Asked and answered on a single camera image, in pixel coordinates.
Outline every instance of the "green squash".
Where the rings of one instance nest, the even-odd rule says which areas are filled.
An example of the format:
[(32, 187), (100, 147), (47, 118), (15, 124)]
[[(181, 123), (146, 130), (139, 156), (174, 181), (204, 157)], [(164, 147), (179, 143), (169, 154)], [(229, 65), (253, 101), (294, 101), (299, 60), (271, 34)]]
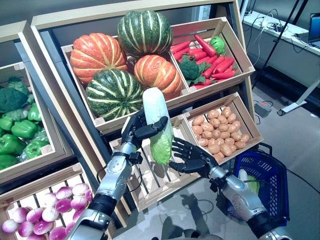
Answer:
[(85, 92), (90, 109), (106, 121), (142, 108), (141, 85), (126, 71), (111, 69), (97, 72)]
[(169, 51), (173, 41), (171, 26), (155, 11), (128, 12), (117, 26), (121, 47), (133, 57), (161, 55)]

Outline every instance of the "gray floor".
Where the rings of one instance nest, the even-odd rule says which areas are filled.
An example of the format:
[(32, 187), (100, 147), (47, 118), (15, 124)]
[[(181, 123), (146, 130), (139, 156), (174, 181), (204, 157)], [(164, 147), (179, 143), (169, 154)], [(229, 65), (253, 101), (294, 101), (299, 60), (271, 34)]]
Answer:
[[(258, 84), (257, 101), (273, 101), (270, 115), (260, 118), (258, 128), (264, 143), (272, 145), (273, 156), (316, 188), (320, 188), (320, 119), (303, 108), (284, 116), (280, 95)], [(320, 239), (320, 196), (302, 180), (288, 173), (291, 220), (287, 231), (295, 240)], [(189, 237), (192, 230), (215, 234), (224, 240), (255, 240), (246, 224), (226, 217), (216, 207), (216, 194), (207, 179), (200, 179), (152, 205), (144, 212), (134, 211), (128, 227), (117, 231), (115, 240), (151, 240)]]

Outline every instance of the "cable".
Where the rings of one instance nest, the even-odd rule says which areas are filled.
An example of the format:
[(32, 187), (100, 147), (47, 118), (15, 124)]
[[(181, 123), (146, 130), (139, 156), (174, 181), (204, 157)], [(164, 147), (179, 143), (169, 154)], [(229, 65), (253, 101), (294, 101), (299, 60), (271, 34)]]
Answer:
[(306, 184), (308, 184), (311, 188), (313, 188), (313, 190), (315, 190), (318, 194), (320, 194), (320, 191), (318, 191), (314, 186), (311, 185), (311, 183), (309, 183), (307, 180), (305, 180), (303, 177), (299, 176), (298, 174), (296, 174), (295, 172), (286, 169), (289, 173), (297, 176), (298, 178), (300, 178), (302, 181), (304, 181)]

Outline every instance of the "red onion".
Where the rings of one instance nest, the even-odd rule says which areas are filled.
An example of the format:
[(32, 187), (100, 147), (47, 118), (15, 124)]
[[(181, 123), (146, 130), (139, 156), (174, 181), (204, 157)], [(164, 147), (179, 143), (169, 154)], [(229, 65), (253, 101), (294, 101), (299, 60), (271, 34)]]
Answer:
[(31, 222), (24, 221), (21, 223), (18, 233), (21, 237), (29, 237), (31, 234), (34, 233), (34, 225)]
[(88, 200), (85, 196), (74, 196), (71, 201), (71, 207), (73, 209), (79, 210), (84, 209), (88, 204)]
[(67, 199), (72, 196), (72, 188), (69, 186), (61, 187), (55, 194), (57, 199)]
[(72, 220), (74, 222), (76, 222), (80, 218), (83, 211), (84, 211), (84, 209), (80, 209), (80, 210), (75, 211), (75, 213), (73, 214)]
[(92, 192), (90, 189), (88, 189), (86, 192), (85, 192), (85, 198), (88, 200), (88, 202), (92, 202)]
[(54, 226), (53, 222), (47, 222), (43, 219), (40, 219), (37, 221), (33, 227), (33, 232), (36, 235), (43, 235), (47, 232), (49, 232)]
[(79, 183), (72, 188), (72, 193), (75, 196), (83, 196), (86, 194), (86, 191), (89, 189), (88, 184)]
[(58, 199), (56, 197), (56, 195), (52, 192), (47, 193), (46, 195), (44, 195), (44, 199), (45, 199), (45, 205), (48, 207), (52, 207), (54, 205), (56, 205)]
[(68, 235), (71, 232), (71, 230), (75, 226), (75, 224), (76, 224), (75, 222), (71, 222), (65, 227), (65, 234), (66, 235)]
[(26, 215), (26, 220), (29, 223), (35, 223), (36, 221), (38, 221), (42, 217), (42, 212), (43, 211), (44, 211), (43, 208), (35, 208), (35, 209), (31, 210)]
[(50, 240), (65, 240), (66, 238), (66, 229), (63, 226), (56, 227), (50, 232)]
[(55, 210), (60, 214), (69, 212), (71, 210), (71, 200), (69, 198), (60, 199), (55, 204)]
[(18, 230), (19, 226), (20, 224), (13, 219), (8, 219), (2, 224), (2, 231), (6, 234), (12, 234)]
[(53, 222), (59, 216), (59, 213), (56, 211), (54, 207), (48, 207), (42, 212), (42, 219), (46, 222)]
[(12, 214), (13, 220), (21, 224), (26, 221), (27, 214), (30, 210), (26, 207), (18, 207)]

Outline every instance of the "broccoli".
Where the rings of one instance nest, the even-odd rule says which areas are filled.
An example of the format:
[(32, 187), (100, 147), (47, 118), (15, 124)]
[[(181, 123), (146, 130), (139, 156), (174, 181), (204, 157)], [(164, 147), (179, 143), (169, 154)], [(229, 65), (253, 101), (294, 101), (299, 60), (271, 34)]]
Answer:
[(0, 113), (7, 113), (20, 109), (27, 101), (28, 96), (14, 88), (0, 89)]

